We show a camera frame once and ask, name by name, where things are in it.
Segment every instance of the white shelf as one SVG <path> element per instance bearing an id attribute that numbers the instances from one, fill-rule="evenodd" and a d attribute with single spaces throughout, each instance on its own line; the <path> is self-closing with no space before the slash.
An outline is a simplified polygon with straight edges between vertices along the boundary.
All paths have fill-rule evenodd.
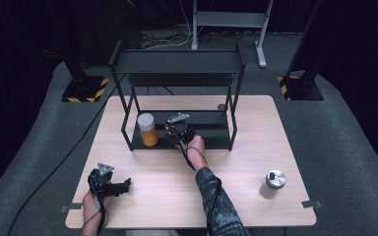
<path id="1" fill-rule="evenodd" d="M 264 13 L 198 12 L 198 26 L 261 28 Z"/>
<path id="2" fill-rule="evenodd" d="M 261 28 L 260 38 L 254 42 L 254 46 L 256 47 L 260 68 L 266 68 L 267 64 L 262 46 L 272 5 L 273 0 L 269 0 L 264 13 L 198 12 L 198 1 L 194 0 L 192 50 L 198 49 L 198 26 Z"/>

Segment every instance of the white lid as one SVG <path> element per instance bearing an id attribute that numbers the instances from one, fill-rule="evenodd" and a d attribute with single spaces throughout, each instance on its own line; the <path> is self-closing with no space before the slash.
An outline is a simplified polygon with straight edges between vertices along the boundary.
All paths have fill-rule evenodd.
<path id="1" fill-rule="evenodd" d="M 150 131 L 155 127 L 155 117 L 150 113 L 141 114 L 138 117 L 137 122 L 142 131 Z"/>

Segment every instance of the jar lid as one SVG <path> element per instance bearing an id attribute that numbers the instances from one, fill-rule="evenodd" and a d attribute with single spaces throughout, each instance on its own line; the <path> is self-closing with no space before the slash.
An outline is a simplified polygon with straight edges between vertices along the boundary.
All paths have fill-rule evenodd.
<path id="1" fill-rule="evenodd" d="M 286 176 L 279 170 L 272 170 L 266 176 L 267 183 L 275 189 L 281 189 L 286 183 Z"/>
<path id="2" fill-rule="evenodd" d="M 141 114 L 138 117 L 137 122 L 142 131 L 150 131 L 155 127 L 155 117 L 150 113 Z"/>

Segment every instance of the yellow and black hazard stripe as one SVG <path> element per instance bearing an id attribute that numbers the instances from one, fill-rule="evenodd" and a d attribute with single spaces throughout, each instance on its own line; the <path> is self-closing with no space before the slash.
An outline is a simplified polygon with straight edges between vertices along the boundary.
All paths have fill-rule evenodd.
<path id="1" fill-rule="evenodd" d="M 289 78 L 290 79 L 300 79 L 300 77 L 297 77 L 297 76 L 293 76 L 293 77 L 289 77 Z M 290 95 L 289 95 L 289 91 L 288 91 L 287 86 L 286 86 L 285 77 L 278 76 L 278 82 L 279 82 L 279 86 L 281 86 L 282 95 L 283 95 L 284 99 L 285 100 L 291 100 Z"/>
<path id="2" fill-rule="evenodd" d="M 109 79 L 105 78 L 103 81 L 100 83 L 99 89 L 95 92 L 94 95 L 92 96 L 68 96 L 68 97 L 63 97 L 63 101 L 67 102 L 96 102 L 99 101 L 100 98 L 103 95 L 103 92 L 105 91 L 106 85 L 108 84 Z"/>

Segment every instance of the metal rack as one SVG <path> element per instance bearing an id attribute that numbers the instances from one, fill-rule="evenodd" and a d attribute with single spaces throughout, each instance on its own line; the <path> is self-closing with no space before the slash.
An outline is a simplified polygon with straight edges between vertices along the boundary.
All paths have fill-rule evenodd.
<path id="1" fill-rule="evenodd" d="M 265 39 L 272 5 L 273 0 L 269 0 L 266 12 L 264 13 L 202 12 L 198 11 L 198 1 L 194 0 L 192 49 L 198 49 L 198 26 L 261 28 L 260 38 L 254 43 L 259 65 L 261 68 L 266 68 L 267 64 L 263 52 L 263 40 Z"/>
<path id="2" fill-rule="evenodd" d="M 175 148 L 167 143 L 163 134 L 165 120 L 177 112 L 188 113 L 191 116 L 188 122 L 193 125 L 196 133 L 204 138 L 206 148 L 232 149 L 237 132 L 235 108 L 245 70 L 238 42 L 234 50 L 147 51 L 123 50 L 119 41 L 110 59 L 109 68 L 124 107 L 125 117 L 121 132 L 130 150 Z M 124 75 L 129 81 L 131 96 L 128 101 L 125 100 L 118 75 Z M 232 98 L 234 78 L 237 78 L 237 86 Z M 227 87 L 227 90 L 225 101 L 216 110 L 143 110 L 135 92 L 137 87 Z M 132 141 L 125 131 L 133 101 L 138 115 L 152 113 L 155 117 L 160 141 L 154 147 L 142 145 L 137 124 Z M 226 115 L 228 107 L 233 127 L 231 135 Z"/>

